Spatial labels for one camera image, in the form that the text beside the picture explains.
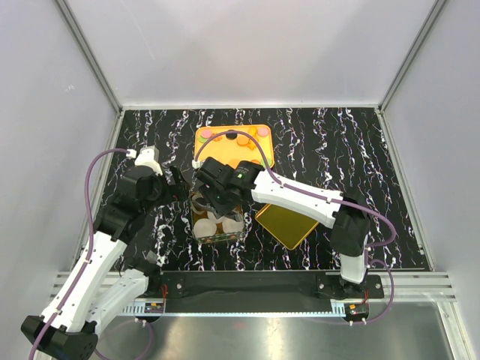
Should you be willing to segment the large patterned sandwich cookie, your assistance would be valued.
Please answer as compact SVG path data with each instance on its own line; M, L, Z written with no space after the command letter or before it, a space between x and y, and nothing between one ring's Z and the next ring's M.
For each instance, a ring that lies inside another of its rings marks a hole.
M250 142L250 139L247 136L239 135L236 142L239 146L246 146Z

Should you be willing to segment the black chocolate sandwich cookie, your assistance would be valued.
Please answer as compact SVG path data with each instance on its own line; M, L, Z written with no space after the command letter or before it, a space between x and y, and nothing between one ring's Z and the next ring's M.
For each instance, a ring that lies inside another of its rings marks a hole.
M226 134L226 138L229 140L234 140L237 137L237 133L234 130L229 130Z

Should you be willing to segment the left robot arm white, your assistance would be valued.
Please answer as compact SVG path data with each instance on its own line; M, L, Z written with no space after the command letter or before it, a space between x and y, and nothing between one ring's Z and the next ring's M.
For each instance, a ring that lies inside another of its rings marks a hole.
M160 268L136 259L105 292L99 293L114 262L144 227L149 212L185 200L189 185L180 171L170 167L167 181L158 150L148 146L120 151L134 161L121 177L114 197L92 214L89 185L84 185L88 243L66 282L39 316L27 316L21 332L31 343L29 358L38 352L54 359L89 359L106 327L141 296L166 296L168 286Z

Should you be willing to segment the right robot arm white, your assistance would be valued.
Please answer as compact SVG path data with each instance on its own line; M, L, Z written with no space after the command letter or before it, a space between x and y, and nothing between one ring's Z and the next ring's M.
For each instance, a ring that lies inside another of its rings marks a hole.
M340 257L343 293L354 298L367 289L365 246L370 217L359 204L343 204L339 191L315 188L266 169L199 169L195 177L201 183L200 192L219 215L250 201L279 206L329 228L330 246Z

